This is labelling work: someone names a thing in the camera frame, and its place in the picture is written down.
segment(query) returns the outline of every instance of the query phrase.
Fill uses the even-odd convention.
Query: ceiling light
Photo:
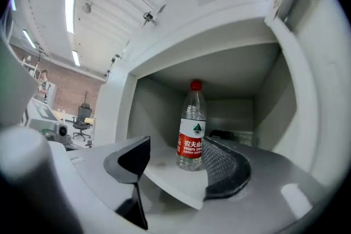
[[[35,47],[35,45],[34,45],[32,39],[29,37],[28,32],[27,32],[26,30],[23,30],[23,33],[24,33],[24,35],[26,36],[28,42],[32,45],[32,47],[33,47],[34,49],[37,49],[37,48]]]
[[[71,33],[74,33],[75,1],[65,0],[66,27],[67,31]]]
[[[78,52],[77,51],[72,51],[73,59],[75,61],[76,66],[81,66],[79,64],[79,58],[78,58]]]
[[[16,11],[16,3],[15,0],[11,0],[11,7],[13,11]]]

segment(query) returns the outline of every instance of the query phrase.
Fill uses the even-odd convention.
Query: white machine
[[[62,232],[298,232],[349,168],[350,34],[337,0],[167,0],[101,86],[95,147],[66,152],[34,130],[10,127],[24,111],[16,109],[12,122],[0,114],[8,127],[0,171],[49,209],[45,218]],[[0,50],[10,54],[3,42]],[[8,66],[24,79],[15,63]],[[207,199],[206,163],[197,172],[176,166],[180,111],[194,78],[203,81],[207,135],[237,130],[257,140],[204,140],[250,166],[226,198]],[[22,184],[43,170],[51,175],[43,185]],[[36,200],[46,184],[57,196]]]

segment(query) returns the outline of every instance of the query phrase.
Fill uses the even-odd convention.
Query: white shelf
[[[169,146],[153,151],[144,174],[174,198],[199,210],[207,187],[206,170],[188,172],[179,169],[176,154],[177,150]]]

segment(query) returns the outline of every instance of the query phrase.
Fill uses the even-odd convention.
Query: red bottle cap
[[[190,89],[192,91],[201,91],[202,83],[200,81],[192,81],[190,83]]]

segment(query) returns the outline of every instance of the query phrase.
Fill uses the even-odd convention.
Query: plastic water bottle
[[[177,165],[183,170],[196,170],[201,165],[202,137],[206,127],[206,103],[200,81],[190,84],[180,120]]]

